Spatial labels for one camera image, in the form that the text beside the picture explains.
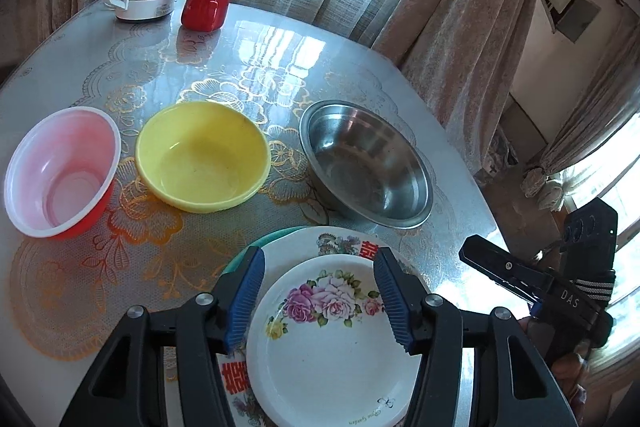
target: yellow bowl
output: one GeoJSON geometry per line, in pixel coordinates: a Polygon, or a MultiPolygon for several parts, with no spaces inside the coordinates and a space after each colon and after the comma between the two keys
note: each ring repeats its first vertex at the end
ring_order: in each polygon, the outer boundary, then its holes
{"type": "Polygon", "coordinates": [[[244,114],[215,102],[183,102],[146,122],[136,142],[136,165],[162,201],[203,214],[253,196],[269,174],[271,153],[244,114]]]}

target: wall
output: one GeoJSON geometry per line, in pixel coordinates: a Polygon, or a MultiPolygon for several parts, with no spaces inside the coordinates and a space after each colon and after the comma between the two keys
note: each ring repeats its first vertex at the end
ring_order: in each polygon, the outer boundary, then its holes
{"type": "MultiPolygon", "coordinates": [[[[589,84],[620,17],[615,0],[592,0],[601,11],[573,44],[552,33],[540,0],[531,22],[511,94],[547,141],[554,139],[580,92],[589,84]]],[[[625,0],[640,14],[639,0],[625,0]]]]}

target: rose pattern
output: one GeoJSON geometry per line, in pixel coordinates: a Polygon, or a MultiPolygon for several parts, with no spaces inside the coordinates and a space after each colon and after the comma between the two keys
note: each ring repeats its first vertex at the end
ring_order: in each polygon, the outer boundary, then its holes
{"type": "Polygon", "coordinates": [[[364,303],[364,312],[367,315],[375,315],[382,310],[382,304],[377,299],[367,298],[367,302],[364,303]]]}
{"type": "Polygon", "coordinates": [[[313,288],[311,302],[317,314],[322,314],[327,320],[348,319],[355,314],[356,300],[354,288],[343,279],[325,277],[326,281],[313,288]]]}
{"type": "Polygon", "coordinates": [[[293,288],[287,296],[287,304],[284,314],[296,322],[313,322],[316,320],[311,310],[314,306],[311,303],[313,296],[312,288],[303,284],[300,288],[293,288]]]}
{"type": "Polygon", "coordinates": [[[289,330],[284,319],[298,324],[315,322],[320,327],[342,321],[351,328],[354,320],[362,320],[363,312],[369,316],[384,312],[380,293],[375,290],[364,293],[361,283],[350,272],[322,270],[315,280],[309,279],[289,291],[278,313],[269,317],[267,336],[275,341],[286,334],[289,330]]]}

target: white plate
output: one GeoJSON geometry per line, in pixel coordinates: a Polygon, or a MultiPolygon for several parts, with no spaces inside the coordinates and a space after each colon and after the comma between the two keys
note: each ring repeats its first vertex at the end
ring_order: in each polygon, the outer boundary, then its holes
{"type": "Polygon", "coordinates": [[[420,365],[394,339],[373,262],[345,254],[310,259],[271,286],[246,359],[255,397],[280,427],[391,427],[420,365]]]}
{"type": "MultiPolygon", "coordinates": [[[[277,239],[262,247],[265,274],[257,302],[260,302],[277,279],[308,259],[333,253],[372,259],[379,247],[388,245],[376,236],[338,227],[309,227],[277,239]]],[[[405,270],[410,270],[407,261],[397,251],[394,254],[405,270]]],[[[245,347],[242,345],[230,355],[218,356],[234,422],[236,427],[273,427],[275,424],[264,413],[251,388],[244,354],[245,347]]]]}

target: hand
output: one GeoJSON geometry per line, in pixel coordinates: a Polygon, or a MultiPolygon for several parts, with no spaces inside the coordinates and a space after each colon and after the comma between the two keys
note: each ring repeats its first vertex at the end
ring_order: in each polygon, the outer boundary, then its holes
{"type": "MultiPolygon", "coordinates": [[[[529,320],[525,317],[519,320],[522,329],[527,332],[529,320]]],[[[588,366],[578,353],[567,353],[564,357],[557,359],[551,366],[551,373],[556,378],[560,389],[566,396],[571,410],[574,412],[578,424],[582,422],[584,415],[584,404],[587,400],[587,392],[581,383],[588,374],[588,366]]]]}

